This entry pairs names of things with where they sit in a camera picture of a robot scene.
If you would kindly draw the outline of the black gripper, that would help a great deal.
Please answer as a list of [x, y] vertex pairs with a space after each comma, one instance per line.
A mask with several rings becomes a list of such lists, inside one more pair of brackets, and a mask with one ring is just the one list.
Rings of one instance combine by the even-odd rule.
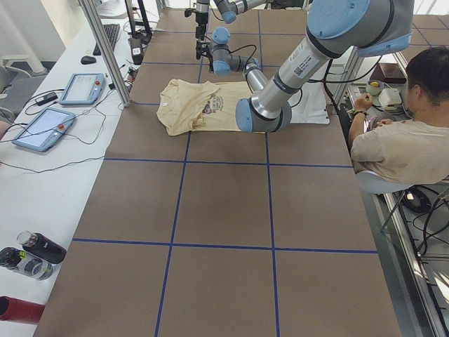
[[211, 59], [212, 55], [210, 52], [210, 42], [208, 41], [196, 41], [196, 59], [200, 59], [201, 57], [205, 57], [207, 59]]
[[209, 18], [209, 10], [208, 9], [195, 9], [195, 8], [187, 8], [184, 11], [185, 17], [188, 18], [192, 14], [195, 14], [195, 21], [197, 23], [197, 27], [195, 30], [195, 37], [198, 41], [203, 41], [205, 39], [208, 18]]

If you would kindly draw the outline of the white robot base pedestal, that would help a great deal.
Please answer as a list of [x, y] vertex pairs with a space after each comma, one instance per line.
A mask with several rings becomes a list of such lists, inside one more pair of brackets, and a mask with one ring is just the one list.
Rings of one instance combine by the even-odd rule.
[[292, 107], [291, 123], [294, 124], [329, 124], [326, 110], [326, 96], [323, 84], [306, 83], [301, 91], [289, 100]]

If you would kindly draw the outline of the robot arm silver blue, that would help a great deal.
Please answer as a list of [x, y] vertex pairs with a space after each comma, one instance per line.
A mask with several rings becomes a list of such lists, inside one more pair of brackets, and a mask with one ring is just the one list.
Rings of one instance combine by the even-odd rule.
[[232, 55], [230, 33], [218, 27], [206, 41], [209, 1], [198, 1], [196, 22], [196, 56], [206, 57], [210, 70], [217, 75], [243, 72], [253, 90], [250, 98], [236, 104], [236, 124], [243, 132], [276, 132], [291, 120], [289, 98], [330, 59], [339, 58], [355, 46], [362, 58], [402, 51], [411, 40], [413, 1], [313, 1], [307, 16], [306, 36], [267, 79], [258, 61], [249, 56]]
[[[263, 0], [238, 0], [238, 1], [228, 1], [228, 0], [214, 0], [213, 3], [220, 12], [221, 18], [226, 24], [230, 24], [235, 21], [237, 15], [245, 13], [250, 9], [256, 8], [266, 1]], [[199, 0], [195, 3], [195, 7], [187, 8], [184, 11], [186, 18], [195, 15], [195, 22], [197, 27], [195, 29], [195, 37], [197, 41], [205, 41], [206, 29], [208, 25], [210, 10], [209, 0]]]

